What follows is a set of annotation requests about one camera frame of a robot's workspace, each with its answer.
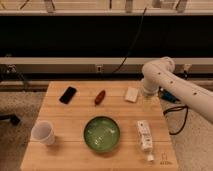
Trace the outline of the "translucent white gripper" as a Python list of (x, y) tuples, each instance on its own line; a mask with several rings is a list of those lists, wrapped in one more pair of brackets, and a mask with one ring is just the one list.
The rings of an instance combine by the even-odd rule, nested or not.
[(147, 79), (142, 79), (140, 90), (143, 97), (143, 106), (150, 107), (152, 102), (155, 100), (157, 86)]

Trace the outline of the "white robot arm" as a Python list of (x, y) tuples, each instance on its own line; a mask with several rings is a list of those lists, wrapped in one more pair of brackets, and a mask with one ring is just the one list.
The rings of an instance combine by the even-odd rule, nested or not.
[(213, 92), (175, 76), (174, 69), (170, 57), (146, 62), (142, 67), (142, 92), (153, 96), (163, 88), (213, 124)]

